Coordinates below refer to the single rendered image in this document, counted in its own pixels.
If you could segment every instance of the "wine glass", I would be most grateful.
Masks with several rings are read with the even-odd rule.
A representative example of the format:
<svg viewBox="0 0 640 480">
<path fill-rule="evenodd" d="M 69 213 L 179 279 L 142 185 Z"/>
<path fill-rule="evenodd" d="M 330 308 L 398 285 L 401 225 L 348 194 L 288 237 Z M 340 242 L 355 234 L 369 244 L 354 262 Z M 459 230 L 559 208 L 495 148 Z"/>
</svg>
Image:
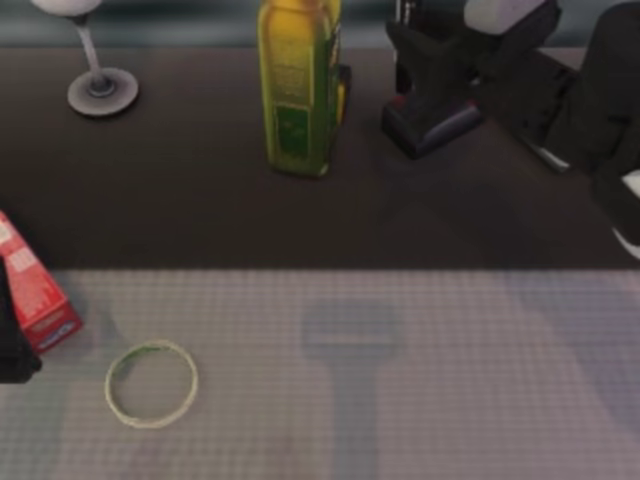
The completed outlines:
<svg viewBox="0 0 640 480">
<path fill-rule="evenodd" d="M 73 81 L 67 93 L 69 105 L 88 117 L 106 117 L 122 112 L 138 97 L 136 78 L 117 68 L 101 68 L 88 27 L 89 14 L 102 0 L 31 0 L 51 15 L 71 20 L 80 36 L 89 71 Z"/>
</svg>

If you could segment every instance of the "red and white box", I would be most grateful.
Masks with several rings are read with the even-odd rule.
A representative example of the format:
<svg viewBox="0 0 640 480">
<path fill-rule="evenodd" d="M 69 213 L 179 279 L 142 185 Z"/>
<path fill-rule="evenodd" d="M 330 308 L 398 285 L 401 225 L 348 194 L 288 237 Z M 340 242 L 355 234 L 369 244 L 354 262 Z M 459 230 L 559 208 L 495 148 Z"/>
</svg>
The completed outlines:
<svg viewBox="0 0 640 480">
<path fill-rule="evenodd" d="M 46 352 L 82 327 L 65 293 L 2 212 L 0 256 L 7 267 L 16 316 L 36 353 Z"/>
</svg>

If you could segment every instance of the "black table surface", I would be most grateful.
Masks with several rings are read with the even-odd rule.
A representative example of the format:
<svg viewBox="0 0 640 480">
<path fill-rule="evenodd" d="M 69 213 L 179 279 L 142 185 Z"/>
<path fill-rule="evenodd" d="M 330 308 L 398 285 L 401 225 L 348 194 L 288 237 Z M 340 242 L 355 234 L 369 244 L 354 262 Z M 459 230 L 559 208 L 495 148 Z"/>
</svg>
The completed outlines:
<svg viewBox="0 0 640 480">
<path fill-rule="evenodd" d="M 0 50 L 0 208 L 52 268 L 636 268 L 578 173 L 558 176 L 487 122 L 419 162 L 380 131 L 388 50 L 350 50 L 330 174 L 267 166 L 253 49 L 110 49 L 125 115 L 66 104 L 77 49 Z"/>
</svg>

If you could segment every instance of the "bottle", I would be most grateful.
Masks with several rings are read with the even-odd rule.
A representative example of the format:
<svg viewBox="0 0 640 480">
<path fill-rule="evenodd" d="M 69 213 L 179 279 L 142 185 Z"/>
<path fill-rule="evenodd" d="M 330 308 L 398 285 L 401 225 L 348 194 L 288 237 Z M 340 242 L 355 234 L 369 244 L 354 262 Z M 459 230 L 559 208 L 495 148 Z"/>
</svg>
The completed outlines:
<svg viewBox="0 0 640 480">
<path fill-rule="evenodd" d="M 329 169 L 338 123 L 334 76 L 339 4 L 265 0 L 260 10 L 264 121 L 269 163 L 275 170 L 322 177 Z"/>
</svg>

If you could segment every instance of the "circular band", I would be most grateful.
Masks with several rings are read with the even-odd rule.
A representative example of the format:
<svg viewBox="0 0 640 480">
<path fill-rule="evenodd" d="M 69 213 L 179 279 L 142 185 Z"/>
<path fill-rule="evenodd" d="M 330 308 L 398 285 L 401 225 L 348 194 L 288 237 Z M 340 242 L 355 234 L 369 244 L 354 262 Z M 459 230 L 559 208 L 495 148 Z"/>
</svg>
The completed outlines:
<svg viewBox="0 0 640 480">
<path fill-rule="evenodd" d="M 115 376 L 116 373 L 118 373 L 118 371 L 122 367 L 124 367 L 127 363 L 129 363 L 133 359 L 141 355 L 146 355 L 147 353 L 158 352 L 158 351 L 169 351 L 169 352 L 176 353 L 187 362 L 187 364 L 189 365 L 189 368 L 191 369 L 191 388 L 189 389 L 189 394 L 185 398 L 185 401 L 182 403 L 182 405 L 175 412 L 170 413 L 166 417 L 152 418 L 152 419 L 142 419 L 142 418 L 131 417 L 126 413 L 124 413 L 122 411 L 122 408 L 113 399 L 113 390 L 112 390 L 113 377 Z M 193 358 L 191 357 L 191 355 L 189 355 L 189 353 L 186 350 L 184 350 L 182 347 L 179 347 L 175 343 L 170 342 L 168 340 L 152 340 L 149 342 L 145 342 L 141 345 L 138 345 L 137 347 L 133 347 L 131 350 L 125 353 L 122 357 L 118 358 L 115 362 L 113 362 L 113 364 L 111 364 L 111 367 L 107 372 L 107 378 L 104 384 L 104 392 L 105 392 L 105 397 L 107 399 L 107 403 L 109 404 L 109 407 L 111 408 L 113 413 L 115 413 L 116 417 L 118 417 L 118 419 L 125 425 L 129 425 L 130 427 L 139 428 L 139 429 L 164 428 L 167 425 L 178 420 L 185 413 L 187 413 L 187 411 L 193 404 L 193 401 L 196 398 L 196 394 L 198 393 L 198 370 L 196 368 L 196 364 L 193 361 Z"/>
</svg>

